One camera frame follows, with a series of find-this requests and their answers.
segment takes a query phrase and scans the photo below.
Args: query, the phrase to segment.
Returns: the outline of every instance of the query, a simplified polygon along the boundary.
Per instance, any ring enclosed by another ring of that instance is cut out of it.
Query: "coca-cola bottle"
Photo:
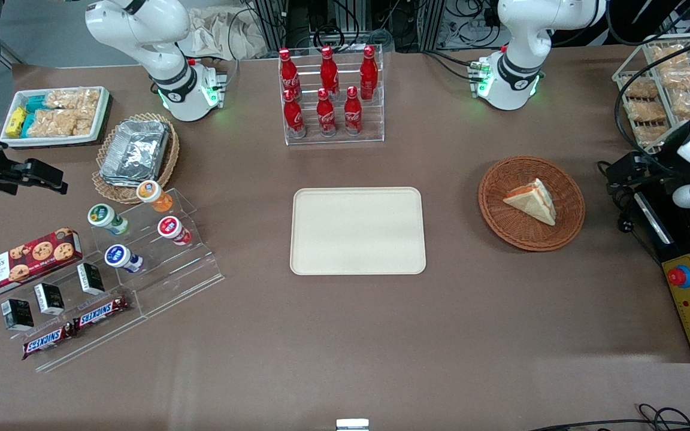
[[[282,85],[285,90],[292,90],[295,99],[299,100],[299,97],[302,95],[302,89],[299,88],[299,74],[296,71],[295,63],[292,63],[289,50],[282,47],[279,50],[279,58],[282,60],[282,68],[280,68]]]
[[[337,126],[334,125],[334,106],[329,100],[329,92],[326,88],[318,89],[318,106],[316,106],[318,113],[318,127],[321,130],[321,135],[330,137],[337,134]]]
[[[332,47],[322,47],[321,57],[321,86],[329,96],[337,98],[340,94],[340,76],[337,73],[337,65],[332,60]]]
[[[361,63],[361,99],[371,101],[377,88],[377,63],[374,60],[374,47],[364,47],[364,62]]]
[[[284,118],[287,120],[290,138],[300,139],[305,136],[307,129],[302,120],[302,109],[295,101],[295,93],[292,90],[284,90]]]
[[[358,100],[358,89],[355,85],[347,88],[345,101],[345,131],[351,136],[361,133],[361,101]]]

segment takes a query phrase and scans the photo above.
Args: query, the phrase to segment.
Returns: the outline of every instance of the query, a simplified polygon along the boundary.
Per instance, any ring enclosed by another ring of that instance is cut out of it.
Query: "brown wicker basket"
[[[539,178],[553,196],[555,226],[502,202],[507,192]],[[552,162],[531,156],[501,159],[486,171],[479,186],[479,205],[488,226],[500,238],[529,251],[553,251],[567,245],[582,229],[585,204],[577,183]]]
[[[167,120],[167,118],[162,117],[159,114],[137,114],[132,115],[132,117],[128,118],[128,120],[158,120],[170,127],[170,138],[167,141],[167,153],[165,153],[164,155],[164,160],[162,161],[161,175],[159,175],[159,179],[157,180],[159,185],[161,185],[161,188],[165,189],[164,185],[170,180],[170,177],[172,177],[172,172],[173,170],[175,170],[175,164],[177,163],[177,155],[180,152],[180,139],[178,139],[177,137],[175,127],[169,120]],[[98,161],[98,168],[100,166],[103,166],[103,161],[105,160],[106,155],[108,153],[108,147],[110,143],[113,141],[113,137],[115,136],[115,134],[116,128],[114,127],[113,130],[110,131],[110,133],[108,133],[108,136],[106,136],[106,139],[104,140],[101,149],[99,149],[98,158],[96,158],[96,160]],[[137,199],[137,194],[134,187],[118,187],[107,184],[101,178],[101,173],[99,171],[94,172],[94,174],[92,174],[92,183],[94,183],[95,189],[98,191],[99,194],[110,200],[121,202],[121,204],[127,205],[134,205],[140,203],[140,199]]]

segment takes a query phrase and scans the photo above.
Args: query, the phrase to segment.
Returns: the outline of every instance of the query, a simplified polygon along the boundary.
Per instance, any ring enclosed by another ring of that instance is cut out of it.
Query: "walkers cookie box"
[[[0,295],[81,260],[79,236],[62,228],[0,254]]]

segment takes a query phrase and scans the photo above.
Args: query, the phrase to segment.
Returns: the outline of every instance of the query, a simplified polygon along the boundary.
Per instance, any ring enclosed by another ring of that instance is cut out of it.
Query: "white tray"
[[[46,96],[52,90],[79,90],[80,88],[90,88],[92,90],[99,90],[101,98],[98,101],[98,109],[95,110],[95,117],[92,120],[92,128],[88,135],[77,136],[55,136],[44,138],[11,138],[5,134],[5,128],[9,123],[10,117],[15,109],[19,106],[25,106],[25,102],[31,96]],[[59,147],[60,145],[76,145],[84,144],[84,142],[92,142],[98,139],[99,132],[103,126],[103,119],[106,114],[106,107],[108,106],[109,98],[108,90],[105,87],[69,87],[69,88],[46,88],[41,90],[21,90],[12,96],[12,103],[7,111],[5,118],[5,125],[0,131],[0,142],[4,142],[11,148],[34,148],[34,147]]]
[[[419,191],[300,189],[289,266],[297,275],[419,274],[425,270]]]

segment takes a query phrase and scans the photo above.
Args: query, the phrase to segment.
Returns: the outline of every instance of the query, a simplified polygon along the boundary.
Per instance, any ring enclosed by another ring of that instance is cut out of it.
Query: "brown table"
[[[50,374],[19,360],[0,316],[0,430],[331,429],[367,417],[376,431],[496,431],[635,417],[640,402],[690,415],[690,353],[662,273],[616,230],[594,166],[628,150],[610,76],[629,52],[554,50],[515,112],[471,99],[422,55],[392,55],[386,142],[359,150],[285,147],[276,62],[242,63],[225,109],[175,123],[171,185],[199,208],[227,279]],[[17,88],[104,85],[112,125],[165,114],[136,66],[16,77]],[[14,154],[65,170],[71,187],[0,194],[0,251],[59,226],[88,237],[95,153]],[[514,154],[553,159],[580,185],[585,226],[567,247],[519,251],[482,220],[477,184]],[[333,186],[419,189],[425,272],[294,275],[292,196]]]

